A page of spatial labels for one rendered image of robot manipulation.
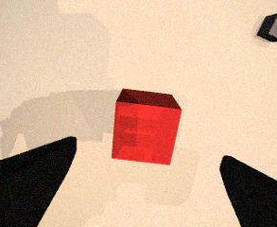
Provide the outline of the dark grey cube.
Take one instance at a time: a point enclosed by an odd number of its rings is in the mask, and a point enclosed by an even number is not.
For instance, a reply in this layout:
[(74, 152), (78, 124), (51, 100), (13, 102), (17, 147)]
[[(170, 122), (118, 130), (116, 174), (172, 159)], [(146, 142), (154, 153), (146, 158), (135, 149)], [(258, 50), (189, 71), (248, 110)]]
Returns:
[(277, 13), (265, 17), (256, 35), (277, 43)]

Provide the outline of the red block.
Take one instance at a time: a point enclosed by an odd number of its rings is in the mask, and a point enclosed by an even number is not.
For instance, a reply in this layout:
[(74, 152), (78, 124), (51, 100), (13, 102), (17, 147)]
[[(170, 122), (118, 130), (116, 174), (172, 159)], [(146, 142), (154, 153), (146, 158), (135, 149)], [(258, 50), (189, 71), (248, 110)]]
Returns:
[(112, 159), (170, 166), (182, 108), (171, 94), (122, 89)]

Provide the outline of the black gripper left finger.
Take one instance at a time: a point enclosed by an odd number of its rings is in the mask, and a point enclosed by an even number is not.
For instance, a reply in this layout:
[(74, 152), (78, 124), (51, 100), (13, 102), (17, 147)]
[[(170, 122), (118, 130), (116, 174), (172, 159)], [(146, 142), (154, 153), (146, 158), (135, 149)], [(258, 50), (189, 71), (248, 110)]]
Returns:
[(0, 160), (0, 227), (38, 227), (77, 151), (69, 136)]

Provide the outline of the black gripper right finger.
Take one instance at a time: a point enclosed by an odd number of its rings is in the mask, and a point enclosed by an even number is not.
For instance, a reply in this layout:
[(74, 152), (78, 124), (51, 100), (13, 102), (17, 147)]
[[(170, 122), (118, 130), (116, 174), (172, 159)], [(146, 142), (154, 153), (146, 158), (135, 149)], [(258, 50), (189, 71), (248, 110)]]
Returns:
[(240, 227), (277, 227), (277, 181), (223, 155), (219, 173)]

